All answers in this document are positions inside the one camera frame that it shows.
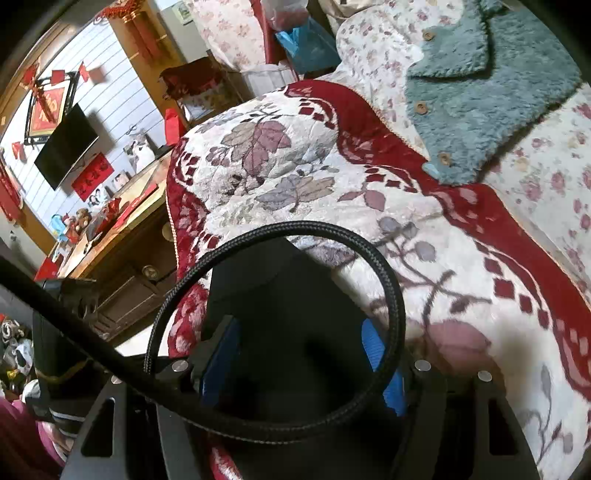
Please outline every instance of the red and white blanket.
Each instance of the red and white blanket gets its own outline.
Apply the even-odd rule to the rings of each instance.
[[[449,372],[490,371],[506,389],[545,479],[566,479],[591,440],[591,310],[488,186],[444,187],[425,159],[348,88],[303,81],[190,131],[167,204],[178,276],[208,249],[269,223],[335,223],[374,242],[404,291],[407,339]],[[369,267],[334,242],[293,240],[384,317]],[[171,356],[199,342],[208,280],[182,301]],[[239,478],[214,449],[218,478]]]

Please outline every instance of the plastic bag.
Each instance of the plastic bag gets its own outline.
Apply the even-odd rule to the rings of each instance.
[[[335,39],[313,18],[289,32],[277,32],[277,40],[291,57],[297,73],[315,72],[340,63]]]
[[[261,3],[273,30],[291,30],[308,20],[308,0],[261,0]]]

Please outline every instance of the plush toy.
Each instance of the plush toy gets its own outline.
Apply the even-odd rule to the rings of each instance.
[[[89,226],[92,216],[87,208],[81,208],[76,212],[76,233],[81,234]]]

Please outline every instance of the wooden dresser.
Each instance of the wooden dresser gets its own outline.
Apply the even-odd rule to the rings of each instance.
[[[159,308],[176,282],[174,245],[163,236],[168,222],[165,177],[170,155],[136,175],[121,192],[121,205],[133,201],[155,181],[148,196],[126,222],[111,229],[87,255],[86,241],[78,243],[58,277],[96,281],[98,304],[92,328],[112,340]]]

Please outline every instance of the photo frame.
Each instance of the photo frame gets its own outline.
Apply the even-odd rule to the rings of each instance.
[[[183,1],[174,4],[172,10],[178,21],[181,22],[181,25],[187,25],[193,21],[191,11]]]
[[[79,72],[66,73],[66,79],[56,85],[51,84],[51,78],[38,79],[37,87],[43,88],[51,113],[56,116],[54,121],[50,121],[37,98],[31,95],[29,110],[27,112],[27,123],[25,124],[25,145],[39,145],[47,143],[53,131],[60,124],[61,119],[66,115],[74,104],[74,95],[76,86],[80,78]]]

